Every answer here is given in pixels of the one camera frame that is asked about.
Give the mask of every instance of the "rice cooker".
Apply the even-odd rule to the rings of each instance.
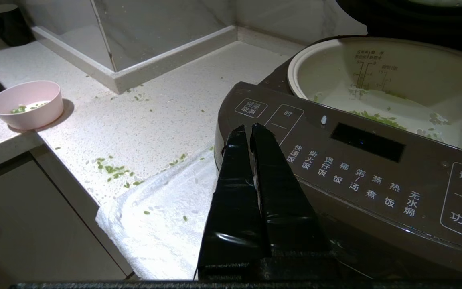
[[[218,113],[271,130],[350,278],[462,278],[462,1],[338,0],[320,40]]]

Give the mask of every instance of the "speckled countertop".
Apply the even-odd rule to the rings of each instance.
[[[4,49],[0,83],[55,81],[66,111],[36,132],[0,121],[0,163],[45,143],[98,204],[115,199],[128,184],[201,150],[214,138],[231,87],[260,82],[289,57],[236,41],[116,95],[38,42]],[[107,172],[122,166],[117,172],[127,172],[117,179]]]

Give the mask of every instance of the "cabinet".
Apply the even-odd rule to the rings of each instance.
[[[0,289],[125,274],[31,156],[0,172]]]

